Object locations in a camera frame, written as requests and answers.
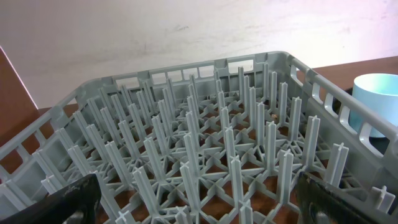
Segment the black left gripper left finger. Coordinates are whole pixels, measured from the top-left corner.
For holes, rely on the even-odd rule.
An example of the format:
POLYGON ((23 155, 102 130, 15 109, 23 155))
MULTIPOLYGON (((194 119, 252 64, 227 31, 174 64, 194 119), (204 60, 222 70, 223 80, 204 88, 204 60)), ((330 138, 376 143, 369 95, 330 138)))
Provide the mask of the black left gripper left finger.
POLYGON ((97 175, 88 174, 1 220, 1 224, 95 223, 100 200, 97 175))

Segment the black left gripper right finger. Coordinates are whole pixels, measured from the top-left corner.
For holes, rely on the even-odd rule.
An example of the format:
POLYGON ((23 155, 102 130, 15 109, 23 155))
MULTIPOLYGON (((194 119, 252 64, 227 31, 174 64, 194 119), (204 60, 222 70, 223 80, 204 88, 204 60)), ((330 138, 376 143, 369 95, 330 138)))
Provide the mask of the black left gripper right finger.
POLYGON ((296 198, 300 223, 377 223, 365 204, 308 172, 298 175, 296 198))

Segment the light blue cup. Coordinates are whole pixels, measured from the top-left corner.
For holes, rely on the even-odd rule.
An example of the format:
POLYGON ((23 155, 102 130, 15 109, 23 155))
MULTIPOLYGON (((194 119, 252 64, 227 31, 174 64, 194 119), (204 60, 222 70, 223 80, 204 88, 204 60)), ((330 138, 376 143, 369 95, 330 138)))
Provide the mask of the light blue cup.
POLYGON ((368 73, 354 79, 352 96, 397 126, 397 75, 368 73))

